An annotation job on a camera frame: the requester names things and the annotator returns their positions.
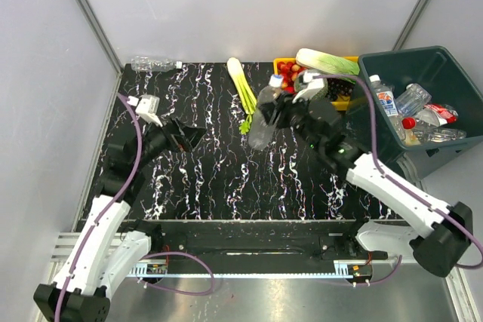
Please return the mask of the clear bottle back row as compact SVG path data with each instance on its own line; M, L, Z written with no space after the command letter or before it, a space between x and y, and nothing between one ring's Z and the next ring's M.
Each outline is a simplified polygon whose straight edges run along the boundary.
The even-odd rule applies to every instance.
M131 68L135 72L169 72L182 69L183 63L179 60L136 56L131 59Z

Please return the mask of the clear bottle blue red label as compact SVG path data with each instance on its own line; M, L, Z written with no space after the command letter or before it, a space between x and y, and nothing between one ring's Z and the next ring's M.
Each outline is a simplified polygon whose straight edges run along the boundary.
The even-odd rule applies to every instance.
M405 141L405 129L402 126L402 118L395 104L392 88L384 84L379 75L371 75L369 80L398 138Z

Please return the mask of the clear ribbed bottle white cap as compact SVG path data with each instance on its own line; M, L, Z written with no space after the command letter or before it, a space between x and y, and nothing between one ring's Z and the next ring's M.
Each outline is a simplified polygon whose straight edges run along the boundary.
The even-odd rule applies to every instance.
M395 105L402 116L416 115L426 104L430 103L432 95L419 84L409 84L406 90L395 99Z

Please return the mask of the large clear square bottle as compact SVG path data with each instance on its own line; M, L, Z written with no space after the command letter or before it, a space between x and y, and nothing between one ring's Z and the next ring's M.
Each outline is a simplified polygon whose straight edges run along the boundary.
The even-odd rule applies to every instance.
M407 146L418 146L420 144L418 137L412 132L412 130L405 130L404 142Z

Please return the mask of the red label crushed bottle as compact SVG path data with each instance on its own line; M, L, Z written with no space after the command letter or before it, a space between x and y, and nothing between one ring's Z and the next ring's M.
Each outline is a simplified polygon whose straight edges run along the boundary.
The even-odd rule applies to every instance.
M415 115L402 120L405 130L432 130L452 124L459 118L457 111L449 105L426 104Z

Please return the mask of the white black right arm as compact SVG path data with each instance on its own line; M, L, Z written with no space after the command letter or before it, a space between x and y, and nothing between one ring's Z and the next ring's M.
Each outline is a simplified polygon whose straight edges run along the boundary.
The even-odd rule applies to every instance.
M358 259L368 251L411 255L426 271L445 278L476 243L467 205L434 198L380 163L343 132L341 116L328 100L282 93L258 109L269 126L292 127L326 169L370 193L407 223L401 227L362 222L343 240L348 256Z

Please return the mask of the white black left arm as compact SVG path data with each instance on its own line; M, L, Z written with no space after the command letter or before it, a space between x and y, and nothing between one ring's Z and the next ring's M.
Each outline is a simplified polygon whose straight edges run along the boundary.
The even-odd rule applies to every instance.
M48 321L104 321L111 299L144 256L155 258L164 247L162 227L137 220L111 251L119 226L146 181L143 168L164 151L191 152L206 130L178 119L165 125L135 127L133 139L111 143L91 204L90 215L72 252L49 284L39 284L33 299Z

